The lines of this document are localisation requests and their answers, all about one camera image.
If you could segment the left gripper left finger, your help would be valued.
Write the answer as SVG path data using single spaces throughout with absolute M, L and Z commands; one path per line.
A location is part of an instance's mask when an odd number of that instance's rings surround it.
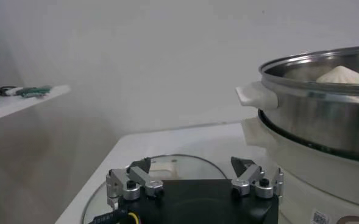
M 110 169 L 106 175 L 107 204 L 116 210 L 119 199 L 137 201 L 141 191 L 147 198 L 162 198 L 164 184 L 162 180 L 149 175 L 151 159 L 143 158 L 133 161 L 125 169 Z

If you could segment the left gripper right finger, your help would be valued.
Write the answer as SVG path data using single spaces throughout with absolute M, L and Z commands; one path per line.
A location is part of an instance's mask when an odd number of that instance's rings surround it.
M 282 198 L 284 191 L 284 173 L 277 168 L 273 178 L 266 178 L 265 170 L 250 159 L 231 157 L 236 178 L 231 180 L 232 192 L 237 197 L 246 197 L 252 191 L 258 198 Z

